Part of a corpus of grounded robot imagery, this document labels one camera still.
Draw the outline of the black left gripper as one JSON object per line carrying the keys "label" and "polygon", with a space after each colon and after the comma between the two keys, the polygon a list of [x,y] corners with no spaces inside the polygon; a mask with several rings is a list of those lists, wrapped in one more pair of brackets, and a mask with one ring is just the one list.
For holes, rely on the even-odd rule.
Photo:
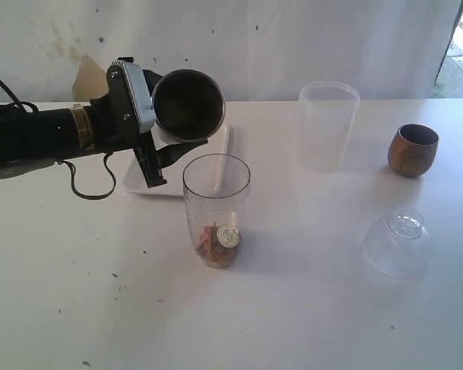
{"label": "black left gripper", "polygon": [[[103,142],[110,151],[132,149],[149,188],[165,185],[167,181],[161,170],[172,166],[192,150],[208,144],[208,139],[166,145],[156,150],[152,135],[153,127],[149,132],[139,134],[127,83],[117,60],[135,63],[132,57],[120,57],[112,62],[106,71],[108,93],[91,102],[91,105],[96,107],[101,116],[112,126],[113,134]],[[163,76],[149,69],[144,69],[143,74],[149,94],[152,96]]]}

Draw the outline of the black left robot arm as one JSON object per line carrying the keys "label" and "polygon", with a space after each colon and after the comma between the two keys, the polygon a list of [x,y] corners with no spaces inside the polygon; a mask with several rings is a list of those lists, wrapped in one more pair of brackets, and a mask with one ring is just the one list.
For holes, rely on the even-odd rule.
{"label": "black left robot arm", "polygon": [[162,170],[205,145],[221,126],[225,103],[217,83],[193,69],[160,76],[131,57],[106,72],[108,92],[89,105],[40,110],[21,101],[0,105],[0,180],[72,159],[132,150],[147,187],[166,184]]}

